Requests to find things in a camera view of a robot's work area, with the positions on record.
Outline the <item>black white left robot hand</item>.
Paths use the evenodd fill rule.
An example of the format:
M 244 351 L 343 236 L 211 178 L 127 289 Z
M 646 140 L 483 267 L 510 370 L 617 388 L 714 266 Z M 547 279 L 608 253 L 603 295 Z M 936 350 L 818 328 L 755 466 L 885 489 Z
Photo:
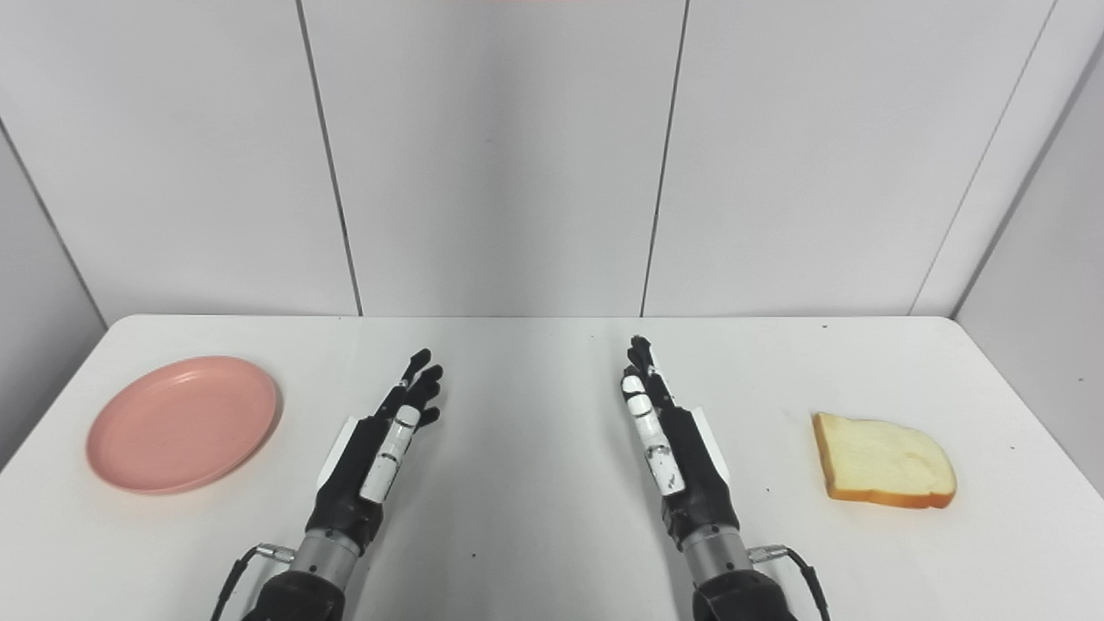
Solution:
M 316 494 L 307 533 L 340 536 L 354 545 L 357 555 L 367 552 L 411 440 L 440 415 L 438 406 L 429 402 L 440 392 L 444 368 L 429 361 L 429 349 L 415 352 L 375 412 L 343 430 L 339 455 L 330 457 Z

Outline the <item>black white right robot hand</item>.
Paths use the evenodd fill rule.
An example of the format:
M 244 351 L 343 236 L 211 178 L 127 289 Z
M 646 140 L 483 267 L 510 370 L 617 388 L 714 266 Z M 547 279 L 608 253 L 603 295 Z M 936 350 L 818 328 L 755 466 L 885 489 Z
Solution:
M 660 514 L 675 547 L 701 531 L 740 527 L 731 491 L 693 413 L 678 406 L 646 337 L 631 336 L 620 381 L 631 427 L 660 494 Z

